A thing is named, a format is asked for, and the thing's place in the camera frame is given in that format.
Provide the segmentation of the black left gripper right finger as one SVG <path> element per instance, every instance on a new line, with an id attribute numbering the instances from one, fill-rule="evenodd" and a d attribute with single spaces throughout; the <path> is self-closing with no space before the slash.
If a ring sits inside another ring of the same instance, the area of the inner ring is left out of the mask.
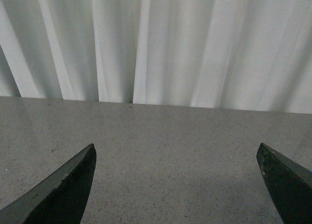
<path id="1" fill-rule="evenodd" d="M 312 222 L 312 172 L 261 143 L 256 159 L 274 206 L 285 224 Z"/>

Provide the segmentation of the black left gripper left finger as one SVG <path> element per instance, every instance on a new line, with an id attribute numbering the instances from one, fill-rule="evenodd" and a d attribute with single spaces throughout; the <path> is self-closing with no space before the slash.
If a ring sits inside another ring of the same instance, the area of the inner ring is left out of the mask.
<path id="1" fill-rule="evenodd" d="M 0 211 L 2 224 L 78 224 L 91 191 L 97 153 L 90 144 Z"/>

